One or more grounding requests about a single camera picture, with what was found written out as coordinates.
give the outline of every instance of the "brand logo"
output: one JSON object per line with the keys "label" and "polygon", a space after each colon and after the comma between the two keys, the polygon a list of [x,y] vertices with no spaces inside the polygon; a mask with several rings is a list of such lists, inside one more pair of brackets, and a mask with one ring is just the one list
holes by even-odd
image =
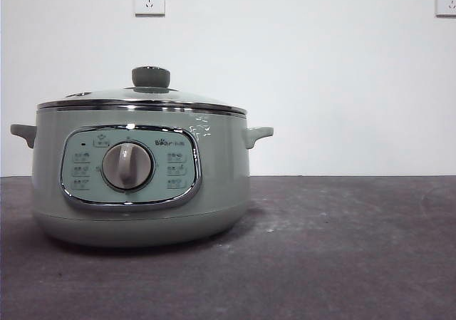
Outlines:
{"label": "brand logo", "polygon": [[175,145],[175,146],[182,146],[182,145],[185,145],[185,143],[183,141],[179,141],[179,140],[164,140],[163,138],[161,138],[160,140],[155,140],[155,145],[164,145],[164,146],[170,146],[170,145]]}

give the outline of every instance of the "lid knob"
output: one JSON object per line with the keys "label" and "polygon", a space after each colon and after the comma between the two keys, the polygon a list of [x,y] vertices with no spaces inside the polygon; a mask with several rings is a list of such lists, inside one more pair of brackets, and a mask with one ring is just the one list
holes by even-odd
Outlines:
{"label": "lid knob", "polygon": [[160,67],[143,66],[132,70],[131,78],[135,87],[162,87],[170,85],[171,73]]}

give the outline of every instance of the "gray countertop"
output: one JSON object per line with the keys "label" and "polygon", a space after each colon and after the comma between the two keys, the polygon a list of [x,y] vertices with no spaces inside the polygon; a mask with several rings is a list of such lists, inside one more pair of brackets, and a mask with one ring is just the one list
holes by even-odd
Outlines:
{"label": "gray countertop", "polygon": [[2,319],[456,319],[456,177],[252,177],[230,231],[97,249],[1,179]]}

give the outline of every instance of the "stainless steel rim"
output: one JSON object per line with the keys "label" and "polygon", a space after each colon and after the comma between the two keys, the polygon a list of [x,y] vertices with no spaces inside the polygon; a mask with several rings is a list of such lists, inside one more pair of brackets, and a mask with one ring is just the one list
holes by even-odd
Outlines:
{"label": "stainless steel rim", "polygon": [[174,101],[150,101],[150,100],[116,100],[116,99],[91,99],[91,100],[57,100],[38,105],[38,110],[44,108],[60,107],[100,107],[100,106],[143,106],[149,108],[189,108],[193,110],[224,111],[246,115],[247,111],[243,108],[235,108],[227,105],[217,105],[209,103],[183,103]]}
{"label": "stainless steel rim", "polygon": [[38,108],[37,112],[53,112],[53,111],[85,111],[85,110],[124,110],[124,111],[158,111],[158,112],[181,112],[181,113],[209,113],[212,115],[230,115],[233,117],[246,118],[245,113],[235,113],[224,110],[210,110],[191,107],[175,107],[175,106],[151,106],[151,105],[88,105],[88,106],[59,106],[52,108]]}

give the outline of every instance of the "control panel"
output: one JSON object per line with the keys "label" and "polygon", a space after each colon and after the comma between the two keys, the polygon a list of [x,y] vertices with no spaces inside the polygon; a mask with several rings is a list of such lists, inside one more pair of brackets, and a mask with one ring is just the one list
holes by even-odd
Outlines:
{"label": "control panel", "polygon": [[66,140],[61,187],[95,210],[147,210],[188,201],[201,183],[195,139],[149,125],[81,128]]}

